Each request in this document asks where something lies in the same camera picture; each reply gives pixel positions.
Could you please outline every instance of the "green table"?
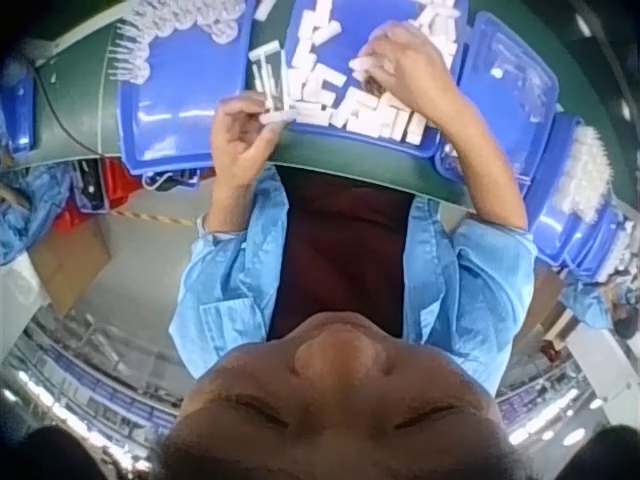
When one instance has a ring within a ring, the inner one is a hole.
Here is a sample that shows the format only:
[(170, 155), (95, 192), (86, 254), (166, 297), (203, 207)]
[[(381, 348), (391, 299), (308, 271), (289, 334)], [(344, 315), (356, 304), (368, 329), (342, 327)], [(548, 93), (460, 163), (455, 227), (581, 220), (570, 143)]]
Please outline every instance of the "green table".
[[(278, 38), (284, 43), (293, 0), (279, 0), (267, 22), (254, 22), (251, 45)], [(608, 114), (579, 65), (557, 37), (517, 0), (471, 0), (474, 11), (488, 10), (513, 28), (556, 72), (560, 104), (582, 116), (602, 134), (615, 169), (614, 190), (625, 203), (636, 204), (633, 166), (622, 155)], [(106, 47), (114, 35), (107, 25), (71, 45), (42, 65), (41, 74), (64, 124), (85, 144), (107, 155), (119, 155), (116, 120), (117, 84), (106, 74)], [(86, 157), (54, 121), (40, 92), (36, 95), (36, 149), (30, 165)], [(431, 161), (361, 142), (287, 133), (273, 161), (364, 179), (442, 201), (469, 206), (466, 190), (441, 178)]]

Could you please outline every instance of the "denim shirt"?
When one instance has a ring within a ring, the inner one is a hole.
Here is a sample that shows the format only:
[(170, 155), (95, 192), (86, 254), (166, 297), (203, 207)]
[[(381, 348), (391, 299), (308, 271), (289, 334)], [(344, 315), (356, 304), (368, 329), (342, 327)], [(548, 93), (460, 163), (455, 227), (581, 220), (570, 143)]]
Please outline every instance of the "denim shirt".
[[(194, 377), (238, 345), (265, 342), (280, 282), (289, 204), (274, 167), (256, 186), (246, 232), (212, 235), (199, 221), (169, 327)], [(529, 234), (462, 221), (449, 236), (437, 202), (411, 206), (403, 339), (446, 352), (495, 394), (533, 295)]]

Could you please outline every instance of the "cardboard box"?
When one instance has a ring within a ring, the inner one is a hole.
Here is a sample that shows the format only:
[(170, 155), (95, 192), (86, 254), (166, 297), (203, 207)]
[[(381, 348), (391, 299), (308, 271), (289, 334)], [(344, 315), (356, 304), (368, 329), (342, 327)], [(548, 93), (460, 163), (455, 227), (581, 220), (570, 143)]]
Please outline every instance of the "cardboard box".
[(70, 232), (51, 231), (29, 249), (29, 256), (60, 316), (71, 309), (111, 260), (96, 218)]

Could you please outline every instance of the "right hand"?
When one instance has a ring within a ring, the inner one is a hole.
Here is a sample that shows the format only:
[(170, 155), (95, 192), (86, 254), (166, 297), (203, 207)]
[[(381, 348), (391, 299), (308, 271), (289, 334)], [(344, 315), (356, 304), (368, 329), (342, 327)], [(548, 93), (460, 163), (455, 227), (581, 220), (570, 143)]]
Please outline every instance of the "right hand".
[(442, 126), (455, 121), (455, 105), (464, 99), (442, 55), (409, 23), (389, 22), (376, 29), (359, 56), (379, 60), (368, 70), (402, 103)]

